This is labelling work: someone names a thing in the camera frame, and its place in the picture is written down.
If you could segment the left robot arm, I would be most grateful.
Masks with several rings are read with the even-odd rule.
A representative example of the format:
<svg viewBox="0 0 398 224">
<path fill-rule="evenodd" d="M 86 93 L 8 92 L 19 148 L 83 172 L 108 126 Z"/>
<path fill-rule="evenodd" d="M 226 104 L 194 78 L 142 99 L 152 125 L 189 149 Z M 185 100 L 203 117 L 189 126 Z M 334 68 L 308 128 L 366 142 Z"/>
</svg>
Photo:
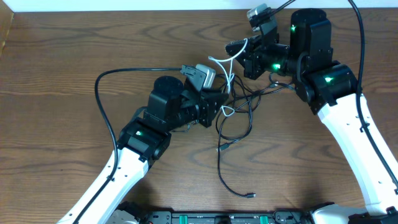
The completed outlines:
<svg viewBox="0 0 398 224">
<path fill-rule="evenodd" d="M 228 94 L 197 90 L 190 80 L 162 76 L 154 82 L 143 117 L 132 119 L 121 131 L 99 176 L 60 223 L 106 223 L 126 194 L 168 148 L 171 131 L 196 121 L 211 126 Z"/>
</svg>

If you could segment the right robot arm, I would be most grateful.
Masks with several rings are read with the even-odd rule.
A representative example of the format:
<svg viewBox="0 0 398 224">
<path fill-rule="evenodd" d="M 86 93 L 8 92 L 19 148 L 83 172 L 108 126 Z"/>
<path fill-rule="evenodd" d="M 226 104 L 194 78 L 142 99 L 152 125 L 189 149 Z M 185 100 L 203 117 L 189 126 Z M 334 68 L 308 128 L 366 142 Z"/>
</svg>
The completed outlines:
<svg viewBox="0 0 398 224">
<path fill-rule="evenodd" d="M 396 223 L 397 161 L 378 131 L 351 69 L 333 60 L 331 22 L 307 8 L 290 19 L 290 42 L 279 42 L 275 11 L 262 4 L 247 13 L 255 36 L 226 46 L 255 80 L 265 72 L 292 78 L 295 93 L 332 133 L 360 186 L 364 208 L 326 203 L 309 210 L 307 223 Z"/>
</svg>

